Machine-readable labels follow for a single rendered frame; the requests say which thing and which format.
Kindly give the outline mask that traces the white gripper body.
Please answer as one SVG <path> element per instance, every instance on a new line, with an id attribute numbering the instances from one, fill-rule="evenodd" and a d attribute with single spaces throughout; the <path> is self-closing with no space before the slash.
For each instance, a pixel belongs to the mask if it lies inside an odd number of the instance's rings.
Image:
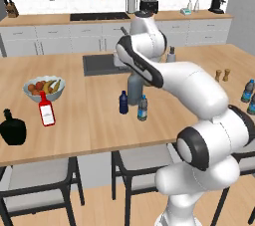
<path id="1" fill-rule="evenodd" d="M 124 64 L 120 58 L 117 52 L 114 52 L 114 65 L 118 67 L 121 70 L 127 70 L 130 71 L 130 67 Z"/>

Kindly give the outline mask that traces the dark grey sink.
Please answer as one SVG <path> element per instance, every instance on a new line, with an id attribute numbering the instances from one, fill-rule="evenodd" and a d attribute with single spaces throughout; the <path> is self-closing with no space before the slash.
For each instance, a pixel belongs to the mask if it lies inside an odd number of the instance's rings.
<path id="1" fill-rule="evenodd" d="M 128 67 L 116 67 L 114 64 L 114 55 L 87 55 L 83 57 L 84 75 L 101 76 L 130 73 Z"/>

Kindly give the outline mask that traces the dark blue glass bottle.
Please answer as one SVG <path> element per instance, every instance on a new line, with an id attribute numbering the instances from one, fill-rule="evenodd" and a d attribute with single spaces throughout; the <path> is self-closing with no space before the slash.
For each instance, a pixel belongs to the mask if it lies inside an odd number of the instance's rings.
<path id="1" fill-rule="evenodd" d="M 122 94 L 120 95 L 120 113 L 128 113 L 128 96 L 125 91 L 122 91 Z"/>

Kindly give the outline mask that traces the black hob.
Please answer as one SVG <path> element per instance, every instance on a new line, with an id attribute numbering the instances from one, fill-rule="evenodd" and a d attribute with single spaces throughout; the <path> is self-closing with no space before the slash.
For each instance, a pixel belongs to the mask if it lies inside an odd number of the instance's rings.
<path id="1" fill-rule="evenodd" d="M 106 13 L 74 13 L 70 15 L 70 21 L 96 21 L 96 20 L 128 20 L 126 12 Z"/>

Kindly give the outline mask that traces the grey soap dispenser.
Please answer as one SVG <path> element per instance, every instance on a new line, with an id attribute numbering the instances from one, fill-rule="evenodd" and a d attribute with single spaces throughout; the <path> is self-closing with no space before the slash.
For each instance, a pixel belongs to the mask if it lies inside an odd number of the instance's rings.
<path id="1" fill-rule="evenodd" d="M 175 57 L 175 48 L 170 46 L 169 47 L 169 52 L 166 56 L 166 61 L 168 63 L 171 63 L 171 62 L 174 62 L 176 60 L 176 57 Z"/>

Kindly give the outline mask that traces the clear plastic water bottle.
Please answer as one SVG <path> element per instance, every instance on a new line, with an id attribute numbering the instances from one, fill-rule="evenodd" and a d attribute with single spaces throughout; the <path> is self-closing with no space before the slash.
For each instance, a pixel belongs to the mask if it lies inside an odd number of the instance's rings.
<path id="1" fill-rule="evenodd" d="M 145 96 L 142 96 L 138 103 L 137 118 L 141 121 L 145 121 L 147 119 L 147 99 Z"/>
<path id="2" fill-rule="evenodd" d="M 249 114 L 255 114 L 255 93 L 253 94 L 252 98 L 251 98 L 251 101 L 249 103 L 249 106 L 247 108 L 247 112 Z"/>
<path id="3" fill-rule="evenodd" d="M 251 79 L 246 85 L 245 85 L 245 89 L 243 91 L 242 97 L 241 97 L 241 101 L 243 103 L 249 103 L 251 96 L 253 94 L 255 88 L 255 83 L 254 80 Z"/>

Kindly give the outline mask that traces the grey base cupboard run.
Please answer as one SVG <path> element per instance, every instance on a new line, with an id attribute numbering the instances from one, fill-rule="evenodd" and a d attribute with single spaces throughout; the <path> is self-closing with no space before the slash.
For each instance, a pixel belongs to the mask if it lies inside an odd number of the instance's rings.
<path id="1" fill-rule="evenodd" d="M 231 19 L 156 21 L 168 46 L 225 44 Z M 4 57 L 112 52 L 130 22 L 0 27 Z"/>

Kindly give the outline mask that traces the steel canister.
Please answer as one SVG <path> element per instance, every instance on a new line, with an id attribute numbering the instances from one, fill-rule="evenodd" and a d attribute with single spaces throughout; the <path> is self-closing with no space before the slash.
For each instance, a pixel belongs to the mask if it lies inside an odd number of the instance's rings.
<path id="1" fill-rule="evenodd" d="M 132 14 L 136 11 L 137 0 L 126 0 L 126 12 Z"/>

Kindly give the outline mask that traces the black toaster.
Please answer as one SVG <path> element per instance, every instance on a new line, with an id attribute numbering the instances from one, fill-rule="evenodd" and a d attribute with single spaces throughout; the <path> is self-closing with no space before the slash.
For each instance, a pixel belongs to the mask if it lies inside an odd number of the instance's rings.
<path id="1" fill-rule="evenodd" d="M 157 0 L 140 0 L 139 9 L 141 11 L 150 11 L 156 14 L 158 12 L 158 1 Z"/>

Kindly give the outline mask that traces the bowl of fruit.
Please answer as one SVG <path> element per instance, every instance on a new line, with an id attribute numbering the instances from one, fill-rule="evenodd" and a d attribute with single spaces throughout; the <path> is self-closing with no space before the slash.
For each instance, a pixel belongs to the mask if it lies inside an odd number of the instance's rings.
<path id="1" fill-rule="evenodd" d="M 23 86 L 23 92 L 36 103 L 41 100 L 40 92 L 44 92 L 46 99 L 53 102 L 62 94 L 65 85 L 66 81 L 61 77 L 37 77 Z"/>

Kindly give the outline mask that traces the red glass bottle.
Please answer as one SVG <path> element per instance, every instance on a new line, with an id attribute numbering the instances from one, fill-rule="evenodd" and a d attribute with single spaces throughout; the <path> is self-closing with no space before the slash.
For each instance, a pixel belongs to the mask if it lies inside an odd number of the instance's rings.
<path id="1" fill-rule="evenodd" d="M 39 102 L 40 116 L 43 126 L 50 126 L 56 123 L 53 107 L 50 101 L 47 100 L 46 94 L 40 91 L 41 101 Z"/>

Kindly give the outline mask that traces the black stool with grey seat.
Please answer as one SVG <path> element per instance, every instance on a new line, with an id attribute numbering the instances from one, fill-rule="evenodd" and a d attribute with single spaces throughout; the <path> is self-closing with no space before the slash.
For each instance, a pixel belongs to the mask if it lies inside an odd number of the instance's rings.
<path id="1" fill-rule="evenodd" d="M 116 199 L 117 178 L 123 179 L 126 189 L 125 226 L 130 224 L 130 203 L 133 195 L 157 192 L 154 183 L 156 172 L 168 165 L 178 163 L 174 143 L 144 146 L 111 153 L 112 160 L 112 200 Z"/>
<path id="2" fill-rule="evenodd" d="M 247 146 L 241 148 L 239 151 L 233 153 L 233 157 L 239 163 L 240 175 L 252 174 L 255 177 L 255 140 L 253 140 Z M 217 208 L 215 210 L 212 222 L 210 226 L 216 226 L 224 202 L 226 200 L 229 187 L 225 188 L 219 199 Z"/>
<path id="3" fill-rule="evenodd" d="M 14 216 L 65 208 L 70 226 L 77 226 L 71 204 L 71 186 L 78 186 L 85 204 L 77 158 L 62 158 L 14 165 L 9 186 L 0 190 L 0 217 L 4 226 L 14 226 Z"/>

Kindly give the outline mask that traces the black coffee machine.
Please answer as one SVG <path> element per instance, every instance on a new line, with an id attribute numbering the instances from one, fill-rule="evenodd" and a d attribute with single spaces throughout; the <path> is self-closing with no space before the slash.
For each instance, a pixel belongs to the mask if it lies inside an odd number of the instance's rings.
<path id="1" fill-rule="evenodd" d="M 225 3 L 225 0 L 212 0 L 209 11 L 215 14 L 223 14 L 224 11 L 220 8 L 223 3 Z"/>

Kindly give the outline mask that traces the wooden knife block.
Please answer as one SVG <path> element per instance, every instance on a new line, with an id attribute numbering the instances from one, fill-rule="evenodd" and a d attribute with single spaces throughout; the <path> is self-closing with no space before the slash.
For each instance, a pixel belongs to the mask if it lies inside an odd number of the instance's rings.
<path id="1" fill-rule="evenodd" d="M 4 0 L 4 4 L 9 18 L 17 18 L 19 16 L 19 12 L 12 0 Z"/>

